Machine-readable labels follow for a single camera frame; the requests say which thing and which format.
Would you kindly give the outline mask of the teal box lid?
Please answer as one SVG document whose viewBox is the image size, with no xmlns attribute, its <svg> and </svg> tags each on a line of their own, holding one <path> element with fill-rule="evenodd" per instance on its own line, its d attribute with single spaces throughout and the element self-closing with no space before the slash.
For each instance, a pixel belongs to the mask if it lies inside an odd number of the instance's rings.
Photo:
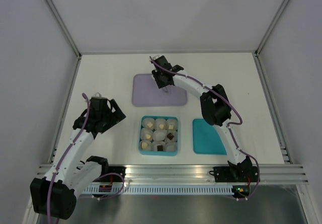
<svg viewBox="0 0 322 224">
<path fill-rule="evenodd" d="M 199 155 L 226 155 L 217 131 L 204 119 L 193 120 L 193 151 Z"/>
</svg>

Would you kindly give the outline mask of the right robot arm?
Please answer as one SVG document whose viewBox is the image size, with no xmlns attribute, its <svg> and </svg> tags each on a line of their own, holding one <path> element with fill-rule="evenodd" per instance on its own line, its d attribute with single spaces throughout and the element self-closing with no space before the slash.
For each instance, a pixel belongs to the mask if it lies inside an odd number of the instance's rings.
<svg viewBox="0 0 322 224">
<path fill-rule="evenodd" d="M 240 114 L 229 102 L 224 87 L 201 82 L 192 77 L 179 65 L 172 66 L 165 56 L 151 57 L 154 65 L 152 76 L 158 88 L 179 87 L 200 101 L 201 113 L 205 122 L 218 133 L 227 154 L 228 167 L 213 170 L 215 178 L 224 182 L 260 181 L 260 167 L 255 157 L 246 153 L 235 136 L 234 126 L 242 125 Z"/>
</svg>

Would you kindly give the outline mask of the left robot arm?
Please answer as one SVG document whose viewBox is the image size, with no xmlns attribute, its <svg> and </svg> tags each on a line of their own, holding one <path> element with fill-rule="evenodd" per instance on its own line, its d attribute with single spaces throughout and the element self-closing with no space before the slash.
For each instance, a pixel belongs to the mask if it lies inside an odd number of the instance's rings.
<svg viewBox="0 0 322 224">
<path fill-rule="evenodd" d="M 69 219 L 77 199 L 83 191 L 95 181 L 104 182 L 119 179 L 122 183 L 116 192 L 124 189 L 124 174 L 112 172 L 106 158 L 90 156 L 81 168 L 78 164 L 98 134 L 103 134 L 126 118 L 114 99 L 102 96 L 82 97 L 87 108 L 74 121 L 72 133 L 62 155 L 55 159 L 52 167 L 42 178 L 34 178 L 30 184 L 33 209 L 47 217 L 51 223 Z"/>
</svg>

